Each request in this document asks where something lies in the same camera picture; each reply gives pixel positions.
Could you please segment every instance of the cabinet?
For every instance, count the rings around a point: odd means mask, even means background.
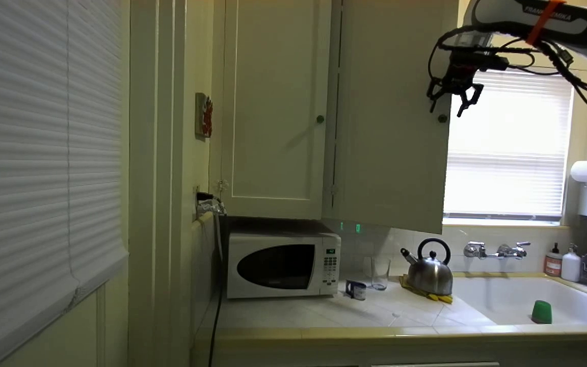
[[[330,0],[225,0],[218,193],[229,215],[319,218]]]
[[[456,0],[224,6],[211,183],[229,215],[441,230],[448,103],[430,114],[426,68]]]
[[[430,114],[427,56],[456,0],[344,0],[325,217],[437,232],[448,98]]]

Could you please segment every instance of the faucet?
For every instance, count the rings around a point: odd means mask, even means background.
[[[530,240],[518,240],[513,247],[511,245],[499,245],[495,253],[486,253],[485,245],[480,240],[469,240],[469,245],[463,249],[464,257],[495,257],[495,258],[509,258],[509,257],[526,257],[526,247],[530,247]]]

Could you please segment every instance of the window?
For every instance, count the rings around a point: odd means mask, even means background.
[[[573,89],[561,77],[478,74],[477,106],[456,119],[453,99],[444,223],[558,223]]]

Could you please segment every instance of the microwave control panel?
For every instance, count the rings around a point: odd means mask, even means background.
[[[321,289],[333,293],[338,289],[338,249],[325,247],[321,261]]]

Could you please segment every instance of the window blind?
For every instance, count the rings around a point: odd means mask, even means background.
[[[0,0],[0,359],[127,255],[115,6]]]
[[[447,218],[558,221],[573,89],[561,77],[477,74],[485,89],[453,111]]]

